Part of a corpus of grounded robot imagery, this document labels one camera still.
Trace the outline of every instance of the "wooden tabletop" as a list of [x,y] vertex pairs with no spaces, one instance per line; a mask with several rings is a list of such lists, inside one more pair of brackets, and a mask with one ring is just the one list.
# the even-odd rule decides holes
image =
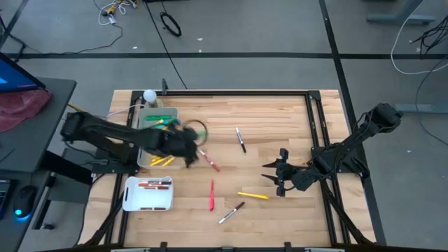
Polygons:
[[[116,90],[110,112],[126,109],[131,90]],[[321,90],[323,110],[331,142],[349,135],[337,90]],[[198,119],[209,128],[209,140],[202,148],[220,165],[212,169],[203,158],[190,169],[141,169],[138,177],[171,176],[174,205],[163,212],[130,212],[125,247],[282,247],[329,246],[330,240],[318,183],[306,192],[292,190],[277,197],[276,187],[261,174],[275,169],[261,165],[275,161],[280,148],[289,150],[288,162],[305,165],[311,158],[312,136],[305,99],[296,96],[175,96],[162,97],[164,105],[176,107],[182,121]],[[315,118],[317,109],[314,106]],[[127,111],[113,115],[111,122],[125,124]],[[247,153],[239,145],[235,127],[241,131]],[[319,142],[323,146],[321,132]],[[108,174],[93,186],[80,243],[87,241],[109,213],[116,175]],[[344,208],[352,221],[375,240],[361,180],[355,174],[339,174]],[[215,181],[215,209],[209,210],[211,179]],[[264,193],[269,200],[242,197],[237,192]],[[223,224],[218,221],[245,201]],[[114,226],[118,239],[121,213]],[[338,241],[342,242],[339,219],[333,213]]]

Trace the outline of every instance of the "black marker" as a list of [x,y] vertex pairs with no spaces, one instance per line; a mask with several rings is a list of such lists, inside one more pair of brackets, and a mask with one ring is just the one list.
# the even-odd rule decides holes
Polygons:
[[238,129],[238,127],[236,127],[235,129],[237,130],[239,143],[241,144],[241,147],[243,147],[244,153],[246,153],[246,147],[244,147],[244,142],[243,142],[243,139],[241,138],[241,134],[239,133],[239,129]]
[[235,207],[234,209],[232,209],[230,211],[230,213],[226,214],[224,216],[224,218],[222,218],[218,223],[221,224],[223,223],[225,220],[227,220],[229,217],[232,216],[232,214],[234,214],[238,209],[240,209],[242,206],[244,206],[244,202],[241,202],[237,207]]

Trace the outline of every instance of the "yellow marker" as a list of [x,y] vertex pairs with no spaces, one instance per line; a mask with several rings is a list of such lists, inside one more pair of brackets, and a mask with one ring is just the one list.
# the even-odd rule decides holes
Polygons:
[[166,161],[164,164],[162,164],[162,166],[167,166],[169,165],[171,162],[173,162],[174,157],[171,157],[168,161]]
[[157,161],[157,160],[159,160],[161,157],[158,157],[158,156],[153,156],[153,162],[155,162],[155,161]]
[[159,160],[152,162],[151,165],[154,166],[160,164],[161,162],[163,162],[163,160],[166,160],[167,158],[168,157],[160,158]]
[[269,199],[269,196],[268,195],[264,195],[264,194],[238,192],[238,195],[249,196],[249,197],[256,197],[258,199],[264,199],[264,200],[268,200]]

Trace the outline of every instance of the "concrete floor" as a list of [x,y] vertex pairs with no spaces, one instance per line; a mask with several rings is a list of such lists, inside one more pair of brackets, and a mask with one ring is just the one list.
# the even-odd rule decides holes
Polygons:
[[[396,11],[403,2],[327,0],[339,52],[390,53],[399,27],[369,24],[365,16]],[[0,2],[6,22],[10,22],[18,6],[14,0]],[[170,52],[331,53],[318,1],[191,0],[166,2],[165,6],[184,33],[181,38],[174,38],[162,31]],[[114,46],[92,53],[163,53],[151,19],[142,7],[128,9],[124,16],[117,15],[123,37]],[[160,3],[150,7],[153,13],[162,10]],[[443,0],[433,0],[425,1],[417,13],[436,15],[441,20],[447,10]],[[433,25],[406,27],[396,52],[416,53],[417,45],[409,45],[408,41]],[[47,53],[101,46],[110,43],[119,30],[97,24],[97,9],[91,0],[33,0],[27,3],[12,33]],[[8,39],[1,51],[16,53],[18,48]],[[434,49],[434,53],[446,52],[446,44]],[[340,89],[331,57],[182,58],[174,62],[189,88]],[[417,71],[430,69],[436,62],[406,59],[397,60],[397,65],[406,71]],[[107,114],[115,89],[159,88],[162,78],[167,79],[171,89],[182,88],[166,58],[21,59],[20,65],[36,76],[76,80],[78,86],[71,102],[97,115]],[[357,117],[379,102],[414,102],[423,78],[398,73],[388,59],[343,59],[342,66]],[[428,78],[421,91],[422,103],[446,101],[447,72],[442,70]],[[424,115],[423,121],[431,132],[448,140],[443,127],[448,122],[445,115]],[[61,153],[63,147],[55,135],[50,150]],[[387,244],[447,249],[447,147],[425,134],[412,114],[405,115],[394,133],[369,139],[364,147]],[[48,221],[56,222],[57,229],[29,231],[20,250],[73,245],[81,228],[82,209],[82,204],[52,205]]]

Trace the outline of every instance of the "white container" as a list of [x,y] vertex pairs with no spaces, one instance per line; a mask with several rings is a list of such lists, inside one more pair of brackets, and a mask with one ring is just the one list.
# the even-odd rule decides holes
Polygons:
[[[171,182],[168,190],[144,189],[139,183]],[[171,177],[137,178],[129,177],[125,184],[123,210],[125,211],[168,211],[173,204],[174,185]]]

